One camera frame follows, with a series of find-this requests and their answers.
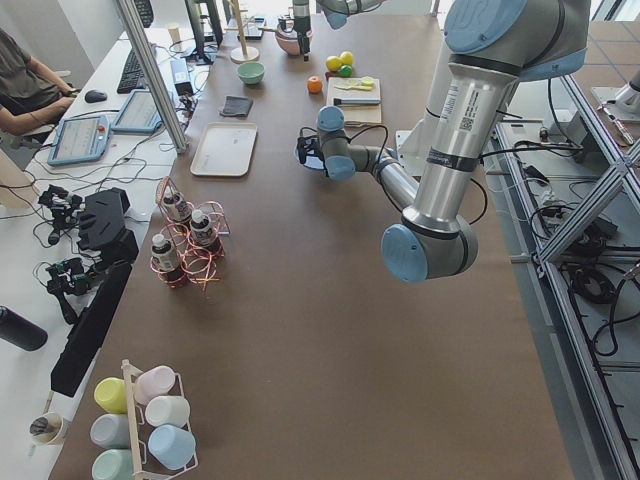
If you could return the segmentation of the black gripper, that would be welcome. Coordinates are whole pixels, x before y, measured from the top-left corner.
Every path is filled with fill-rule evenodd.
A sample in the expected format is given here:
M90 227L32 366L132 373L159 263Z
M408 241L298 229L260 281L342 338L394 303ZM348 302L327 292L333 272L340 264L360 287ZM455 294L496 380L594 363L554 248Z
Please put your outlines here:
M299 129L296 141L296 159L307 169L326 173L324 156L315 129L311 127Z
M311 32L311 11L308 0L292 0L293 29L304 61L309 60Z

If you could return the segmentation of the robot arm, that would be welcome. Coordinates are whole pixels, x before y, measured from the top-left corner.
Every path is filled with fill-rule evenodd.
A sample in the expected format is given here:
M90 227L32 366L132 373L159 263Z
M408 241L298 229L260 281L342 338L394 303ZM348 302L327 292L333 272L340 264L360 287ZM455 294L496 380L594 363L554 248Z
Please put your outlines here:
M311 9L308 0L292 0L293 30L296 32L300 55L307 62L310 54L310 33L312 31ZM318 1L321 12L330 27L341 28L350 16L377 9L383 1L374 0L330 0Z
M473 264L478 242L459 208L489 134L518 84L581 68L589 15L587 1L454 2L444 23L449 85L419 180L385 148L352 144L337 106L320 109L314 135L299 136L301 164L317 158L337 181L368 172L400 209L400 223L381 239L396 278L454 276Z

